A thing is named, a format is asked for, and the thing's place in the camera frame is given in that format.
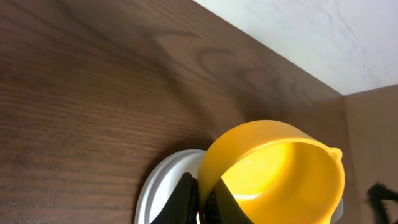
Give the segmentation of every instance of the yellow bowl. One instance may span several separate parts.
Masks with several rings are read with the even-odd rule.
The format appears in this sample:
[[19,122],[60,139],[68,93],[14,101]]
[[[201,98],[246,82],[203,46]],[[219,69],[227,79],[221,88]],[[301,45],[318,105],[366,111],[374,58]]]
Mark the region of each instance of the yellow bowl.
[[279,121],[235,127],[208,149],[198,171],[203,209],[222,178],[255,223],[330,223],[344,189],[339,149]]

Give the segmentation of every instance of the wood grain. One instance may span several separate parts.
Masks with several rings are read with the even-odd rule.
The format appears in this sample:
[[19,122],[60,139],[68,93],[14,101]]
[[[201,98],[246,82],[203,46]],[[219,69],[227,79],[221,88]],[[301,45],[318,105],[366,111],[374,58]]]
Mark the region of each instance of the wood grain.
[[0,1],[0,223],[131,223],[169,154],[256,119],[344,151],[341,95],[187,0]]
[[[398,85],[347,96],[346,108],[362,223],[370,224],[374,220],[366,191],[382,182],[398,192]],[[396,221],[396,203],[387,208]]]

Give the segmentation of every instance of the white wall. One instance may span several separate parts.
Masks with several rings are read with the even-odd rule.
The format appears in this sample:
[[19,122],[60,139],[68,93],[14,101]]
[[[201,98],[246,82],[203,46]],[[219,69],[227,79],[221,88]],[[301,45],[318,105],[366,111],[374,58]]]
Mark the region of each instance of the white wall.
[[195,0],[341,94],[398,84],[397,0]]

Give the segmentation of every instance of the white plate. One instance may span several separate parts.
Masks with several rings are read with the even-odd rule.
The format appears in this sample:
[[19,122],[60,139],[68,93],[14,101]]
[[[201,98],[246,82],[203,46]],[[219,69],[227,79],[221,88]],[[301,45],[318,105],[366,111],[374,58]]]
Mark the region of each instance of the white plate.
[[197,177],[205,153],[204,150],[186,149],[160,162],[139,194],[134,224],[150,224],[163,209],[182,174],[189,172]]

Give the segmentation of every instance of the black plastic object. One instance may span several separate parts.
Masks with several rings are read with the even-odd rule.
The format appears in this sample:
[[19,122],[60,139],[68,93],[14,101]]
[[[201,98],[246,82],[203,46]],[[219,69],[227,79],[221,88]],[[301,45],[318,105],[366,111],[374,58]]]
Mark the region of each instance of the black plastic object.
[[203,219],[206,224],[253,224],[241,210],[223,179],[213,188],[201,220]]
[[191,174],[184,173],[151,224],[197,224],[198,209],[198,182]]
[[388,189],[384,184],[376,183],[368,190],[368,202],[373,210],[376,224],[390,223],[383,200],[392,200],[398,203],[398,193]]

